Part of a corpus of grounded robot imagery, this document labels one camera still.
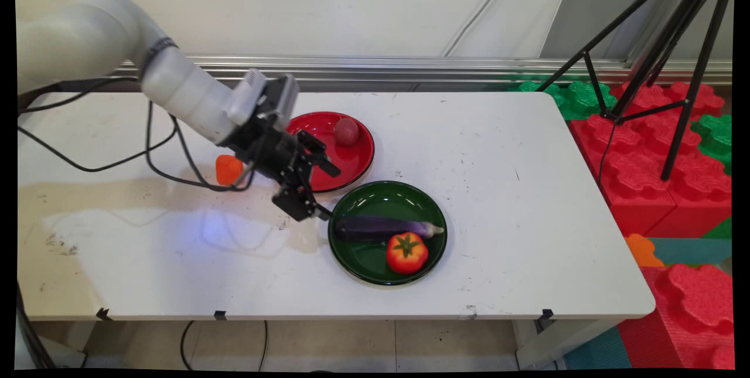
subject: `green plate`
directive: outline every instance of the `green plate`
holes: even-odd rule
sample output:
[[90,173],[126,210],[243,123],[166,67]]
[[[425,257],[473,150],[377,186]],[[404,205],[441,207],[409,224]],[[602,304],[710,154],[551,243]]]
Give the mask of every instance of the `green plate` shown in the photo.
[[[373,215],[410,221],[429,221],[445,232],[425,239],[428,258],[414,274],[399,274],[391,270],[386,261],[388,242],[344,242],[334,235],[336,221],[353,215]],[[329,221],[329,244],[336,260],[364,281],[372,284],[397,285],[414,281],[428,273],[445,252],[448,227],[437,204],[423,191],[397,181],[365,183],[353,189],[336,204]]]

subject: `red plate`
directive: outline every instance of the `red plate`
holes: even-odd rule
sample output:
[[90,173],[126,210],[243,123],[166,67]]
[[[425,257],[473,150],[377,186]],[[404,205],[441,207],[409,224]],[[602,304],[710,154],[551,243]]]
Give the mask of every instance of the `red plate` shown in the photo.
[[[359,126],[359,139],[350,147],[336,145],[334,138],[333,127],[342,118],[352,119]],[[294,135],[299,130],[306,130],[326,144],[327,156],[341,170],[340,175],[332,178],[322,172],[320,167],[313,167],[313,176],[310,180],[313,192],[328,192],[344,188],[364,175],[373,162],[373,156],[375,156],[373,136],[370,135],[367,127],[354,117],[333,111],[307,113],[289,122],[287,132]]]

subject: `red foam block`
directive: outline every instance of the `red foam block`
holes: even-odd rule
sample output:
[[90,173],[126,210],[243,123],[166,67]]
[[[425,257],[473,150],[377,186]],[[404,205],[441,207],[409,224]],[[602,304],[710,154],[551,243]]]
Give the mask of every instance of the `red foam block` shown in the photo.
[[[677,111],[665,111],[658,114],[645,116],[633,124],[633,129],[640,134],[640,148],[643,153],[664,167],[664,162],[672,145],[674,132],[680,115]],[[686,129],[683,140],[680,143],[678,154],[694,154],[698,152],[698,144],[701,136],[691,129]]]
[[701,237],[732,215],[732,178],[720,161],[700,152],[677,157],[669,194],[677,206],[646,237]]
[[676,206],[659,178],[659,166],[640,151],[607,154],[602,194],[622,234],[643,234]]
[[[630,82],[628,81],[617,88],[613,88],[611,94],[619,100],[619,98],[625,93],[625,90],[628,89],[629,85]],[[651,87],[641,85],[640,89],[638,89],[638,93],[635,94],[635,98],[633,98],[630,106],[625,111],[625,116],[640,113],[641,111],[646,111],[651,108],[661,107],[669,103],[672,103],[672,100],[664,95],[664,89],[659,85],[653,85]]]
[[[581,150],[581,155],[584,156],[586,165],[594,177],[598,177],[602,154],[612,133],[612,121],[598,114],[591,114],[585,121],[571,121],[568,127],[573,140]],[[637,152],[639,141],[640,135],[634,132],[629,124],[619,125],[615,127],[608,154]]]
[[[690,84],[685,82],[675,82],[671,87],[664,90],[664,95],[671,101],[685,100],[688,95]],[[698,95],[693,110],[690,113],[691,121],[698,121],[702,115],[711,114],[712,116],[721,116],[721,107],[724,106],[724,99],[713,93],[713,88],[701,84],[698,87]]]
[[656,309],[617,326],[630,364],[734,369],[732,277],[713,265],[640,270]]

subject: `white table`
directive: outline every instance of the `white table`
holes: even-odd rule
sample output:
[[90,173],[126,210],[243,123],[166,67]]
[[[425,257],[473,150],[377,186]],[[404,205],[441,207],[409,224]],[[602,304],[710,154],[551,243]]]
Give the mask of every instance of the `white table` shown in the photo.
[[[139,93],[93,93],[19,124],[96,167],[143,149],[146,108]],[[167,181],[144,159],[85,173],[19,133],[18,279],[30,319],[96,319],[100,309],[113,320],[513,319],[528,368],[654,309],[548,95],[300,94],[295,115],[310,111],[370,129],[364,182],[404,181],[439,204],[449,235],[434,271],[400,287],[354,278],[330,252],[326,223],[284,215],[267,178],[246,193],[213,193]],[[155,114],[152,142],[171,131]],[[230,151],[183,130],[213,181],[216,156]],[[176,138],[153,159],[193,178]],[[319,200],[333,208],[345,191]],[[530,320],[542,309],[559,321],[536,335]]]

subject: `tripod leg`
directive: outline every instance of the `tripod leg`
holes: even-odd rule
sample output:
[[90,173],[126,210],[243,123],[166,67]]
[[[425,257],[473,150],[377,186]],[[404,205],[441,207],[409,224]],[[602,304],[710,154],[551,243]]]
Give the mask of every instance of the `tripod leg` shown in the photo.
[[630,103],[632,103],[633,98],[638,93],[640,85],[643,84],[646,76],[653,69],[659,55],[661,55],[666,49],[670,39],[674,36],[675,31],[677,31],[677,28],[681,25],[683,18],[685,18],[686,14],[689,14],[690,9],[700,1],[701,0],[682,0],[677,6],[677,9],[675,9],[672,16],[670,16],[669,21],[667,21],[667,25],[664,26],[664,29],[659,33],[659,37],[656,39],[653,47],[651,47],[651,51],[646,55],[643,64],[640,65],[638,71],[633,74],[633,78],[630,80],[630,85],[628,85],[625,92],[622,93],[622,97],[619,98],[619,101],[612,109],[612,114],[615,117],[624,116]]
[[602,90],[599,89],[599,81],[596,79],[596,71],[594,71],[594,65],[591,63],[589,52],[584,52],[584,61],[586,61],[586,68],[589,69],[591,86],[594,87],[596,100],[599,102],[599,114],[603,116],[607,113],[607,105],[605,105],[605,98],[602,96]]
[[694,103],[696,103],[698,87],[701,85],[701,80],[705,73],[705,65],[708,64],[708,58],[711,55],[713,44],[716,41],[716,35],[718,35],[718,28],[721,26],[721,20],[724,17],[724,12],[726,12],[728,4],[729,0],[718,0],[716,2],[716,7],[713,10],[711,23],[709,23],[708,31],[705,32],[701,54],[698,55],[696,70],[693,73],[693,79],[688,88],[688,95],[686,97],[687,103],[683,107],[682,113],[680,113],[680,120],[677,122],[677,129],[674,132],[674,138],[672,138],[672,145],[669,146],[669,154],[667,154],[667,160],[664,162],[664,169],[662,170],[663,181],[669,180],[670,174],[672,173],[674,160],[677,158],[677,151],[680,150],[680,144],[683,141],[685,129],[688,127],[690,112],[693,109]]
[[701,12],[701,9],[703,5],[705,4],[705,1],[702,0],[701,4],[699,4],[695,10],[692,11],[692,13],[686,18],[682,25],[678,28],[677,32],[675,32],[672,40],[669,43],[669,47],[667,47],[667,50],[665,50],[664,55],[662,55],[662,59],[659,60],[658,63],[656,63],[656,67],[653,69],[653,71],[650,74],[649,81],[646,82],[646,86],[651,87],[654,85],[654,82],[656,82],[656,79],[659,78],[659,73],[662,72],[662,69],[664,68],[664,65],[667,64],[667,60],[672,55],[672,50],[674,50],[675,47],[677,47],[677,42],[680,41],[680,37],[683,36],[685,33],[685,30],[688,29],[688,26],[690,26],[690,23],[693,21],[694,18],[696,18],[696,15]]
[[542,92],[543,90],[547,89],[550,85],[552,85],[553,82],[557,81],[560,76],[563,75],[568,69],[570,69],[571,66],[576,64],[579,60],[581,60],[581,57],[583,57],[584,52],[588,52],[589,50],[593,49],[593,47],[597,44],[599,44],[602,39],[605,38],[605,36],[608,36],[611,31],[614,31],[617,26],[619,26],[622,21],[626,20],[630,15],[632,15],[633,12],[635,12],[639,7],[643,6],[643,4],[648,0],[635,0],[633,4],[630,4],[630,6],[625,9],[624,12],[622,12],[619,16],[617,16],[613,21],[610,22],[610,25],[605,26],[605,28],[597,34],[591,41],[589,41],[586,45],[584,45],[583,49],[576,52],[576,54],[568,60],[567,63],[565,63],[561,68],[557,69],[552,76],[547,79],[547,81],[544,82],[538,90],[539,92]]

